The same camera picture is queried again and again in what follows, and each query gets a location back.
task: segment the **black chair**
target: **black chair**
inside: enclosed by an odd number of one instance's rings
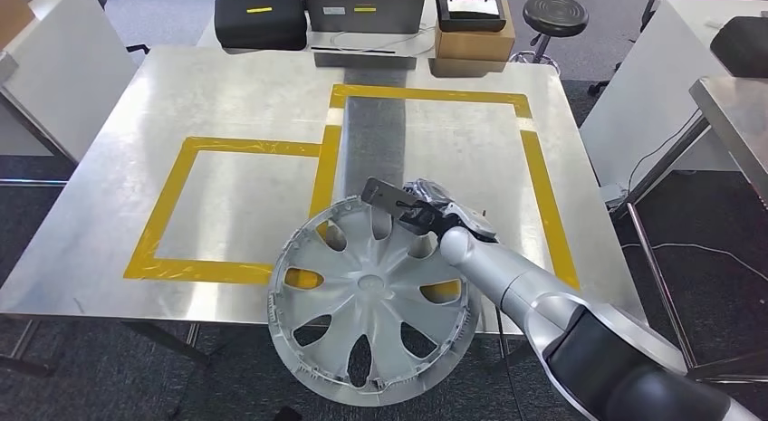
[[[587,28],[590,15],[584,6],[575,0],[528,0],[523,7],[523,19],[539,34],[531,41],[536,51],[513,54],[509,62],[545,63],[560,74],[557,62],[544,54],[550,39],[576,36]]]

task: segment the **black carrying case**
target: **black carrying case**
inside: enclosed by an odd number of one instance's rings
[[[302,0],[216,0],[216,38],[224,48],[303,50]]]
[[[768,18],[731,19],[709,49],[734,77],[768,79]]]

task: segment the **black stool seat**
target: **black stool seat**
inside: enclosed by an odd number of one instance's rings
[[[567,38],[583,32],[590,15],[575,0],[528,0],[523,18],[536,32]]]

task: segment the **yellow rectangle marking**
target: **yellow rectangle marking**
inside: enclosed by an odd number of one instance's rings
[[[518,118],[529,120],[523,123],[533,124],[528,98],[520,93],[441,91],[335,84],[331,89],[330,108],[343,110],[348,97],[510,104],[514,106]],[[329,118],[337,118],[338,116],[338,113],[329,114]],[[578,289],[579,280],[552,192],[552,184],[544,162],[541,143],[535,131],[521,129],[520,133],[533,182],[533,191],[542,218],[544,235],[552,258],[552,266],[559,278]],[[149,216],[144,232],[125,271],[125,277],[188,282],[268,283],[272,274],[272,263],[230,263],[155,258],[154,255],[158,250],[160,239],[181,195],[197,153],[205,150],[318,158],[309,211],[309,216],[313,216],[331,205],[340,142],[341,124],[339,123],[326,124],[320,144],[253,139],[187,138],[168,174],[158,202]]]
[[[579,290],[579,278],[576,275],[576,267],[571,258],[571,248],[568,247],[568,239],[562,228],[560,211],[552,191],[547,165],[544,162],[542,144],[539,136],[534,131],[520,130],[523,138],[523,151],[528,162],[528,170],[533,182],[533,193],[536,195],[536,204],[539,207],[539,215],[542,218],[544,236],[550,250],[552,268],[554,274],[563,282]]]

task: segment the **wheel cover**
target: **wheel cover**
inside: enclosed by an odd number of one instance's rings
[[[479,293],[439,251],[411,256],[413,244],[424,244],[424,238],[384,217],[391,230],[382,236],[372,227],[381,213],[358,197],[331,206],[293,234],[270,281],[269,331],[281,360],[306,387],[347,405],[390,405],[432,388],[464,356],[480,311]],[[331,249],[318,227],[327,228],[329,239],[343,232],[343,250]],[[289,269],[317,273],[322,283],[297,288],[286,283]],[[443,303],[428,300],[419,288],[452,280],[460,293]],[[295,330],[328,316],[331,323],[318,340],[302,346],[294,337]],[[401,338],[403,322],[435,349],[424,358],[411,353]],[[356,387],[348,367],[362,335],[370,345],[370,372]]]

